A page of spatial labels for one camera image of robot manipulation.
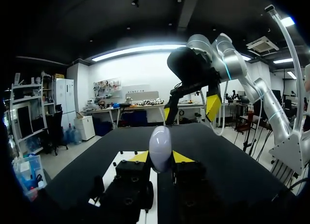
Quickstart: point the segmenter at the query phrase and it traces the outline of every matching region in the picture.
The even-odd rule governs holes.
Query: floor
[[[221,128],[216,128],[216,131],[218,133],[221,132]],[[266,140],[266,137],[268,135],[268,130],[266,130],[265,128],[263,128],[262,130],[262,127],[259,127],[257,129],[257,133],[256,133],[256,138],[257,139],[257,142],[254,144],[254,153],[252,152],[252,157],[256,160],[263,145],[264,145],[264,142]],[[235,145],[237,147],[239,147],[241,150],[243,150],[243,142],[245,141],[246,139],[246,131],[244,132],[244,134],[242,135],[242,133],[239,133],[237,131],[234,130],[233,127],[226,127],[224,132],[223,132],[223,137],[226,138],[227,140],[229,140],[230,142],[234,143],[235,142]],[[253,140],[253,137],[254,137],[254,134],[255,134],[255,130],[252,129],[250,131],[250,136],[249,136],[249,139],[248,139],[248,143],[251,143],[252,140]],[[264,166],[267,170],[271,170],[272,168],[272,164],[271,164],[271,161],[274,159],[271,154],[269,154],[269,150],[271,148],[273,148],[274,146],[274,135],[273,133],[270,134],[270,136],[268,137],[267,141],[266,141],[266,144],[265,144],[265,147],[261,153],[261,156],[259,157],[258,159],[258,162]]]
[[[68,150],[66,150],[65,146],[60,146],[57,150],[57,156],[55,156],[54,152],[51,154],[41,153],[40,156],[43,168],[46,170],[50,178],[53,179],[63,168],[100,138],[100,136],[94,136],[88,141],[83,141],[79,145],[69,144]]]

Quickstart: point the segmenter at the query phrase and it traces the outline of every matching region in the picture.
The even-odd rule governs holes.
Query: tool pegboard
[[[119,98],[122,96],[121,79],[115,78],[94,82],[93,92],[95,98]]]

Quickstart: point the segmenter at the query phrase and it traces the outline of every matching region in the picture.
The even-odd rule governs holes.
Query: ceiling light
[[[292,61],[293,61],[292,58],[287,58],[287,59],[282,59],[282,60],[273,61],[273,63],[274,63],[274,64],[289,63],[289,62],[292,62]]]
[[[123,54],[128,53],[136,53],[136,52],[143,52],[143,51],[153,51],[153,50],[173,50],[179,47],[185,47],[185,45],[157,45],[157,46],[141,46],[141,47],[135,47],[135,48],[128,48],[124,50],[119,50],[116,52],[104,54],[102,56],[93,58],[92,60],[95,62],[98,62],[103,59],[116,57]]]
[[[242,55],[242,58],[244,59],[244,61],[249,61],[249,60],[251,60],[251,58],[249,58],[249,57],[247,57],[247,56],[244,56],[244,55]]]
[[[289,26],[295,24],[294,21],[293,21],[293,19],[290,18],[290,17],[287,17],[287,18],[282,19],[281,22],[284,24],[285,27],[289,27]]]
[[[288,71],[287,72],[294,80],[296,79],[296,76],[291,72],[291,71]]]

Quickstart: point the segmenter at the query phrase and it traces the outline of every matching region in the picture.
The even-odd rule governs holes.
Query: workbench
[[[161,117],[163,118],[164,126],[166,125],[165,116],[164,116],[164,104],[156,104],[156,105],[144,105],[144,106],[135,106],[135,107],[128,107],[128,108],[118,108],[117,110],[117,120],[116,126],[118,126],[118,122],[120,120],[121,110],[123,111],[137,111],[137,110],[149,110],[149,109],[158,109],[160,112]]]
[[[163,118],[163,123],[166,125],[165,122],[165,116],[164,116],[164,104],[157,104],[157,105],[144,105],[144,106],[135,106],[135,107],[128,107],[128,108],[107,108],[107,109],[99,109],[99,110],[93,110],[93,111],[87,111],[83,112],[85,114],[95,114],[95,113],[105,113],[108,112],[110,114],[111,123],[114,123],[113,117],[112,117],[112,111],[117,111],[117,119],[116,119],[116,128],[118,127],[118,122],[121,117],[121,112],[124,111],[137,111],[137,110],[149,110],[149,109],[158,109],[160,112],[161,117]]]
[[[77,201],[87,203],[93,178],[105,174],[119,151],[148,150],[154,128],[118,128],[111,131],[56,175],[46,186],[47,194],[61,208],[69,208]],[[216,136],[209,127],[192,123],[172,126],[169,130],[172,149],[204,164],[206,178],[224,204],[246,201],[252,205],[272,199],[285,188],[268,170],[224,137]],[[178,223],[171,171],[158,174],[157,184],[158,223]],[[40,197],[34,204],[49,217],[57,215]]]

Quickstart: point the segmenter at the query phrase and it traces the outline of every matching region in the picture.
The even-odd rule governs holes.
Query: shelf
[[[31,100],[31,99],[41,99],[41,96],[32,96],[32,97],[27,97],[27,98],[22,98],[22,99],[15,99],[13,100],[13,104],[24,102],[24,101]]]
[[[100,98],[100,99],[113,99],[113,98],[120,98],[120,96],[112,96],[110,98]]]
[[[37,153],[39,153],[41,150],[43,150],[43,147],[40,147],[40,148],[36,149],[35,151],[31,152],[30,154],[37,154]]]
[[[41,87],[42,84],[26,84],[26,85],[18,85],[18,86],[13,86],[14,89],[20,89],[20,88],[29,88],[29,87]]]
[[[36,132],[33,132],[32,134],[30,134],[30,135],[28,135],[28,136],[26,136],[26,137],[24,137],[24,138],[18,139],[17,141],[20,143],[20,142],[22,142],[22,141],[24,141],[24,140],[26,140],[26,139],[28,139],[28,138],[30,138],[30,137],[32,137],[32,136],[38,134],[38,133],[41,133],[42,131],[44,131],[44,128],[41,129],[41,130],[38,130],[38,131],[36,131]]]

